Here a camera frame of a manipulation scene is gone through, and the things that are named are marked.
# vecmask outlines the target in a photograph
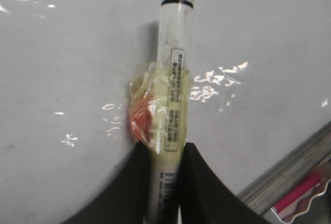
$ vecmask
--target white marker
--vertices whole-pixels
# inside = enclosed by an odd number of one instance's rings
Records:
[[[154,82],[155,109],[149,144],[152,158],[148,224],[177,223],[173,192],[186,142],[189,76],[186,68],[193,0],[162,0]]]

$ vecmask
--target pink object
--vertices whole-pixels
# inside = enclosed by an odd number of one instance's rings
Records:
[[[131,103],[129,107],[130,126],[133,135],[138,141],[148,145],[149,129],[152,124],[152,114],[148,109],[152,94],[145,92],[141,97]]]
[[[322,177],[318,173],[310,173],[299,185],[297,185],[286,196],[284,196],[275,204],[274,208],[276,209],[277,213],[280,213],[283,209],[285,209],[305,192],[318,184],[321,180]]]

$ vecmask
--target barcode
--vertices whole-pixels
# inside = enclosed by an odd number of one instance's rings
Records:
[[[158,220],[162,220],[162,217],[171,210],[177,175],[177,172],[160,173]]]

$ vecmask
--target marker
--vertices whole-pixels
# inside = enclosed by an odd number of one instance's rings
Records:
[[[330,179],[331,161],[329,160],[313,170],[270,211],[281,223],[292,223],[296,217],[309,211],[313,199],[325,194]]]
[[[153,84],[154,108],[149,150],[152,169],[147,223],[177,223],[173,200],[180,159],[186,142],[187,99],[190,88],[186,69],[193,0],[162,0],[158,52]]]

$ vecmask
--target black band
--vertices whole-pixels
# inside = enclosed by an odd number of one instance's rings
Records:
[[[164,0],[161,3],[161,6],[164,5],[164,4],[168,4],[168,3],[182,3],[182,4],[185,4],[185,5],[193,8],[193,3],[189,2],[189,1],[186,1],[186,0]]]

